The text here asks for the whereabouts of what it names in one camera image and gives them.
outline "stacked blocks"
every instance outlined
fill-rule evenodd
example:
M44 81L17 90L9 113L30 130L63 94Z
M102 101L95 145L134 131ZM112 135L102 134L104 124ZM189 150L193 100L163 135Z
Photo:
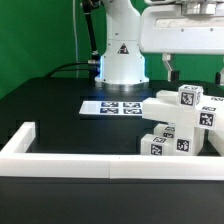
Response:
M203 147L205 129L209 130L209 141L224 155L223 115L224 98L204 96L201 86L183 85L178 92L160 91L157 98L143 102L143 118L175 124L159 124L154 129L154 135L172 139L172 150L162 155L198 155ZM146 155L144 147L146 144L142 143L141 154Z

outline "black table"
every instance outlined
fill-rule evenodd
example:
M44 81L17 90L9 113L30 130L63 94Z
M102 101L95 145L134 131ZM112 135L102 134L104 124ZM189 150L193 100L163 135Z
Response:
M115 92L88 79L35 78L0 100L3 147L24 121L35 121L28 153L139 154L157 122L141 117L80 115L83 100L138 102L183 83ZM205 94L224 96L210 83ZM218 156L206 141L201 155ZM1 223L223 223L224 183L0 177Z

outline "green wall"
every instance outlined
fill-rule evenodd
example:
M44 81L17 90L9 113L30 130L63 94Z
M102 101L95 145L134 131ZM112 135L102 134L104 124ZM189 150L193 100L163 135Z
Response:
M0 97L32 77L75 60L72 0L0 0ZM143 0L132 0L142 12ZM76 1L79 60L90 58L84 15ZM104 9L92 13L99 52L105 50ZM160 54L145 55L146 74L151 79L166 79ZM221 56L176 56L176 67L183 80L213 82L223 66ZM75 74L60 74L75 77Z

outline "block tower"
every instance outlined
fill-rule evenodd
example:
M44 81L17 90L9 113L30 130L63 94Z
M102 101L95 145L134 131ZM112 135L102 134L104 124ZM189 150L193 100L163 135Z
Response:
M161 121L141 140L141 155L196 156L209 141L224 156L224 98L205 96L201 86L160 91L143 102L143 118Z

